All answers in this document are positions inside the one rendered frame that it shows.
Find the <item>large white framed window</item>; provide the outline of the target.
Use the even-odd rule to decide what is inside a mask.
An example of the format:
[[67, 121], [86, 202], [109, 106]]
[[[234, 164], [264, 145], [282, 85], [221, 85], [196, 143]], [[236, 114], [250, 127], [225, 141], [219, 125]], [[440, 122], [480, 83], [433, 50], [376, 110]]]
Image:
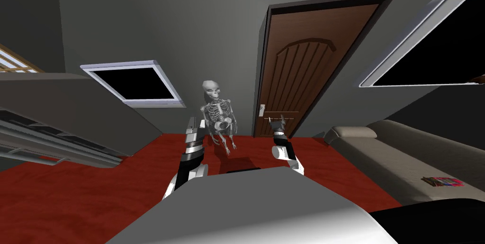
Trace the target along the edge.
[[432, 0], [361, 88], [485, 84], [485, 0]]

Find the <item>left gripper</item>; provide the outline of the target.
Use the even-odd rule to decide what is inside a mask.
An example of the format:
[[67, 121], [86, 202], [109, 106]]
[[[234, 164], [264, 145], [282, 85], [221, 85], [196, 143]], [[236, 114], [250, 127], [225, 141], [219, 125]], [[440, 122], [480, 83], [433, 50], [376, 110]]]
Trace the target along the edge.
[[186, 129], [186, 138], [185, 143], [192, 143], [196, 142], [197, 140], [204, 139], [207, 131], [206, 131], [207, 123], [205, 119], [202, 119], [198, 126], [197, 117], [190, 117], [188, 126]]

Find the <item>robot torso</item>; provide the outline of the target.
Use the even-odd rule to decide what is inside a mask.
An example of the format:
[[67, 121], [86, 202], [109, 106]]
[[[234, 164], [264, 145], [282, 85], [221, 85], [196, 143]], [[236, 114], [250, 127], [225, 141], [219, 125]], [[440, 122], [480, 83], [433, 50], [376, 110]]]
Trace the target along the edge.
[[397, 244], [366, 211], [288, 167], [189, 180], [106, 244]]

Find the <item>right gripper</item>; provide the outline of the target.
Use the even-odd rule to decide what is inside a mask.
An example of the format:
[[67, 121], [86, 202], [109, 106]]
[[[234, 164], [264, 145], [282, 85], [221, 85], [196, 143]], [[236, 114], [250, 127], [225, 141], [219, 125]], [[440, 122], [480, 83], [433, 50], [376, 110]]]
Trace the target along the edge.
[[270, 127], [273, 132], [281, 132], [281, 133], [285, 132], [285, 124], [286, 124], [285, 119], [283, 115], [280, 115], [280, 117], [281, 117], [281, 121], [271, 121], [271, 118], [268, 117], [268, 121], [270, 123]]

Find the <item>wooden framed window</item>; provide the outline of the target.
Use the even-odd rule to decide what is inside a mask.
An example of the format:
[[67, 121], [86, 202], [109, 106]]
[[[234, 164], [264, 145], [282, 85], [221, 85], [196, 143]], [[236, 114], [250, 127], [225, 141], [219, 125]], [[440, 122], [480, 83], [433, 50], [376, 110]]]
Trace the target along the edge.
[[44, 71], [0, 44], [0, 72], [39, 73]]

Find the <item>brown wooden door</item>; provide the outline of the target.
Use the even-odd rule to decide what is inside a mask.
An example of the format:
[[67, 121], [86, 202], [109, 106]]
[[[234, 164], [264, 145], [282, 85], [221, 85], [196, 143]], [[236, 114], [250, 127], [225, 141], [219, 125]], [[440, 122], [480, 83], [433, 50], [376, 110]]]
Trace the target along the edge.
[[[259, 104], [269, 111], [298, 111], [285, 120], [295, 130], [378, 5], [361, 5], [272, 15]], [[271, 136], [268, 119], [258, 117], [256, 136]]]

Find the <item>small white framed window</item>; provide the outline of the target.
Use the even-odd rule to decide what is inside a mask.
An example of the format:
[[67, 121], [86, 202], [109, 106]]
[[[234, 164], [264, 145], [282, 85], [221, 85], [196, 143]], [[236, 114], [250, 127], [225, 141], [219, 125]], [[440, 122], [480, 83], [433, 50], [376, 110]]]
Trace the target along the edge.
[[99, 63], [80, 68], [131, 108], [185, 108], [156, 60]]

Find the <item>beige bed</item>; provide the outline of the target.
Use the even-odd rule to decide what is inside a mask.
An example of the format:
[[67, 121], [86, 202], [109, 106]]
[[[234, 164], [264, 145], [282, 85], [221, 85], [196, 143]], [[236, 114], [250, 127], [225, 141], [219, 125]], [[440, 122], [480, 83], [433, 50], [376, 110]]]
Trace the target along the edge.
[[332, 127], [324, 141], [402, 205], [485, 202], [485, 150], [391, 120]]

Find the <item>grey desk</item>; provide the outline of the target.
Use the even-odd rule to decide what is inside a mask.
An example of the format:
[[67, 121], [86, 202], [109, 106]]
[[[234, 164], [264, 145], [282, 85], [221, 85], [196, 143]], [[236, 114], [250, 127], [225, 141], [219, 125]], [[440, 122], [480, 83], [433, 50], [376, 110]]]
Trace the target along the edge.
[[0, 73], [0, 157], [112, 168], [161, 134], [93, 79]]

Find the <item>grey skeleton figure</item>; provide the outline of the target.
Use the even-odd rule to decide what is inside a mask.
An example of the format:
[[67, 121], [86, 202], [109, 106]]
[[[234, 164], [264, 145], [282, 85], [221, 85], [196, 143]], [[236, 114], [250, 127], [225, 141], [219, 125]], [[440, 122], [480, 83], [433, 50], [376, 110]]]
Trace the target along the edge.
[[206, 80], [202, 83], [202, 88], [209, 98], [209, 102], [203, 105], [200, 110], [203, 115], [205, 127], [215, 145], [219, 145], [217, 136], [223, 143], [226, 154], [230, 154], [225, 136], [228, 136], [232, 148], [237, 146], [234, 142], [234, 135], [237, 133], [237, 120], [232, 109], [231, 101], [222, 99], [220, 94], [220, 86], [217, 82]]

